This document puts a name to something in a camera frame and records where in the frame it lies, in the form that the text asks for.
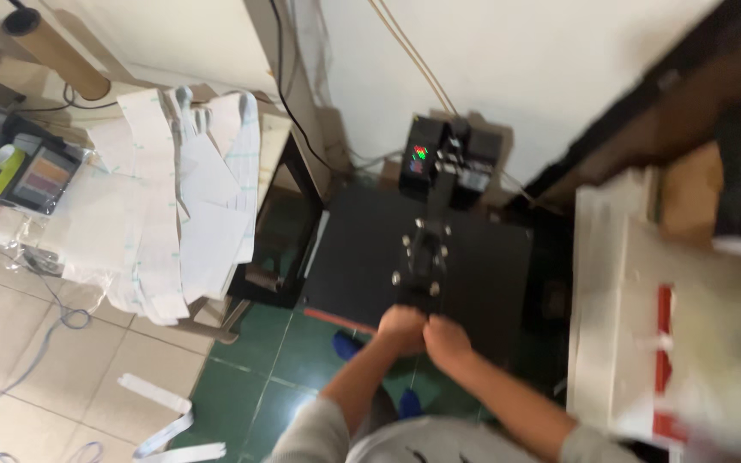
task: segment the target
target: hand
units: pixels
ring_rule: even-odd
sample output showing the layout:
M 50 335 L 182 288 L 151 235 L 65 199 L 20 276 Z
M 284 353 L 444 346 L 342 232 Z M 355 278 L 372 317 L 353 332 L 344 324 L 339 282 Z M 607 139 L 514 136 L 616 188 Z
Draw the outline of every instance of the hand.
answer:
M 400 355 L 413 355 L 425 350 L 422 328 L 426 323 L 427 317 L 416 307 L 394 305 L 382 316 L 376 337 L 401 343 Z
M 446 316 L 431 315 L 422 329 L 427 354 L 440 370 L 447 370 L 464 362 L 471 354 L 471 341 L 464 328 Z

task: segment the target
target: gray sleeve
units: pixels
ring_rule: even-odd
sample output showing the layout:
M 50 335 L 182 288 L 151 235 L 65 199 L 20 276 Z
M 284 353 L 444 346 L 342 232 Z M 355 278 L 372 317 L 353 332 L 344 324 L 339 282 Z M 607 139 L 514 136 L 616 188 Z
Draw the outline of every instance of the gray sleeve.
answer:
M 596 430 L 579 426 L 565 439 L 560 463 L 641 463 L 629 450 L 609 441 Z
M 350 441 L 342 409 L 319 398 L 299 410 L 265 463 L 344 463 Z

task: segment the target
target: green tile floor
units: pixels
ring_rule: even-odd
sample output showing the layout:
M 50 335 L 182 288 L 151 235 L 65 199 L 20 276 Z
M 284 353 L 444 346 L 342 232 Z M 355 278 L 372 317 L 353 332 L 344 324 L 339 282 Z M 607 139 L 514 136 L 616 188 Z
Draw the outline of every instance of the green tile floor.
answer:
M 171 447 L 224 442 L 227 455 L 221 461 L 261 461 L 296 410 L 314 400 L 344 364 L 330 345 L 337 330 L 299 311 L 252 307 L 235 343 L 213 345 L 192 396 L 196 421 Z M 369 339 L 365 334 L 356 337 Z M 383 386 L 395 403 L 412 387 L 428 414 L 473 421 L 488 416 L 424 354 L 398 361 Z

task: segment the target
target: blue cable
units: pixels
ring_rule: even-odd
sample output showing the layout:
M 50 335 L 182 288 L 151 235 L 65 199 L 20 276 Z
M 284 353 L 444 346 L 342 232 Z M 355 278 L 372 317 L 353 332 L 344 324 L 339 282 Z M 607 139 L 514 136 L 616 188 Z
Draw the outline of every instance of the blue cable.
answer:
M 62 301 L 59 299 L 59 296 L 56 294 L 56 292 L 54 292 L 53 289 L 50 289 L 50 286 L 48 285 L 48 281 L 45 280 L 45 277 L 43 275 L 36 273 L 36 271 L 34 271 L 33 268 L 20 264 L 13 257 L 8 256 L 2 251 L 0 251 L 0 254 L 12 260 L 17 265 L 27 268 L 32 273 L 36 274 L 36 276 L 41 278 L 42 283 L 45 284 L 45 287 L 48 289 L 48 291 L 50 291 L 50 293 L 54 295 L 54 299 L 56 300 L 56 303 L 58 304 L 59 311 L 60 311 L 60 315 L 58 319 L 52 325 L 50 325 L 50 328 L 48 328 L 47 332 L 45 333 L 45 338 L 42 339 L 42 343 L 39 345 L 39 352 L 36 352 L 36 356 L 33 357 L 33 360 L 30 362 L 30 365 L 27 367 L 25 372 L 21 374 L 21 376 L 19 376 L 19 378 L 16 379 L 15 382 L 13 382 L 12 384 L 9 384 L 7 387 L 5 387 L 4 389 L 0 391 L 0 399 L 1 399 L 8 391 L 10 391 L 17 385 L 24 382 L 27 376 L 31 374 L 33 370 L 36 368 L 36 366 L 39 364 L 39 362 L 41 362 L 42 358 L 45 356 L 45 353 L 48 351 L 48 345 L 50 344 L 50 334 L 52 334 L 54 330 L 56 330 L 60 325 L 65 325 L 67 326 L 67 328 L 70 328 L 71 330 L 81 330 L 90 324 L 90 313 L 88 313 L 87 310 L 81 310 L 81 309 L 72 310 L 72 309 L 68 309 L 67 307 L 63 306 Z M 67 317 L 72 316 L 74 314 L 84 315 L 85 316 L 84 323 L 82 323 L 81 325 L 75 325 L 67 320 Z M 83 462 L 83 463 L 100 463 L 102 461 L 102 454 L 103 454 L 104 447 L 102 446 L 101 442 L 96 442 L 96 441 L 88 442 L 84 446 L 80 447 L 79 450 L 77 450 L 76 453 L 74 453 L 71 456 L 70 460 L 68 461 L 73 461 L 73 458 L 75 457 L 81 458 L 81 456 L 85 454 L 85 451 L 87 451 L 87 449 L 90 447 L 96 447 L 96 455 L 90 460 L 88 460 L 87 462 Z M 0 461 L 2 463 L 7 463 L 7 460 L 5 460 L 5 458 L 9 459 L 9 461 L 12 461 L 13 463 L 19 463 L 19 460 L 16 459 L 13 455 L 5 451 L 0 451 Z

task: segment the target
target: heat press machine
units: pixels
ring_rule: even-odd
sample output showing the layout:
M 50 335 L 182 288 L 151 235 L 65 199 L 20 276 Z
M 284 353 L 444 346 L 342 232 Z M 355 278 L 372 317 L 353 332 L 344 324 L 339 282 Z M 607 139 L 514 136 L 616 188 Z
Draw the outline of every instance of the heat press machine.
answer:
M 0 205 L 52 214 L 79 165 L 79 148 L 0 110 Z
M 533 232 L 471 213 L 496 171 L 501 136 L 466 120 L 414 118 L 399 191 L 334 194 L 302 290 L 306 313 L 375 329 L 395 303 L 457 320 L 509 366 Z

